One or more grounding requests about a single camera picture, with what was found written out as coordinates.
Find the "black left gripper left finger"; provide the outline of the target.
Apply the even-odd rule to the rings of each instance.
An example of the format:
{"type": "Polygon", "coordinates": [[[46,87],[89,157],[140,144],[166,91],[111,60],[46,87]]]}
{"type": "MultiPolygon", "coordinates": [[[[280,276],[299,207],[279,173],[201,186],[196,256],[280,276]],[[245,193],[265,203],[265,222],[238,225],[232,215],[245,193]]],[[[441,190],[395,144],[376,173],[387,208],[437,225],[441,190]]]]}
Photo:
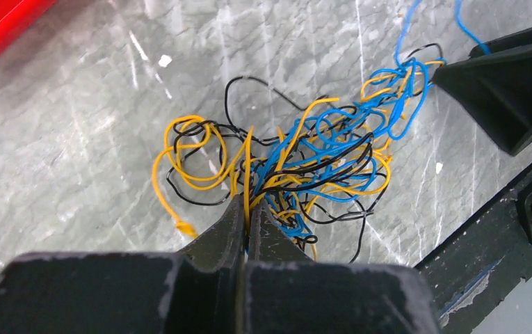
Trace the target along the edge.
{"type": "Polygon", "coordinates": [[[0,333],[234,333],[243,201],[174,253],[40,252],[0,273],[0,333]]]}

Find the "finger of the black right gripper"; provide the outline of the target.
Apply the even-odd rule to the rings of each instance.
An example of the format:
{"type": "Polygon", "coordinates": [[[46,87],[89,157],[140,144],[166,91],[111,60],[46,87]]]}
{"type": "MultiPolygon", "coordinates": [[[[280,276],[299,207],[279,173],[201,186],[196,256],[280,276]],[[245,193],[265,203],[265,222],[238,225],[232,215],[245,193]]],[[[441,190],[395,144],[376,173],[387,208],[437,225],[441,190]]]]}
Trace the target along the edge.
{"type": "Polygon", "coordinates": [[[532,27],[474,47],[436,69],[433,82],[458,101],[498,148],[515,156],[532,142],[532,27]]]}

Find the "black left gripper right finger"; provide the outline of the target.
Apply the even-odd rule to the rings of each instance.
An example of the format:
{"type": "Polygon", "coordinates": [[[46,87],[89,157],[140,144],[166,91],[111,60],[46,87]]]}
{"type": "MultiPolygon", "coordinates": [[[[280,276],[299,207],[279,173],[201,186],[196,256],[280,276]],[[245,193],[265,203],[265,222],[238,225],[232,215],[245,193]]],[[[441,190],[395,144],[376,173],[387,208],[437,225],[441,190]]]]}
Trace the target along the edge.
{"type": "Polygon", "coordinates": [[[243,275],[244,333],[439,333],[422,275],[394,264],[311,260],[261,202],[243,275]]]}

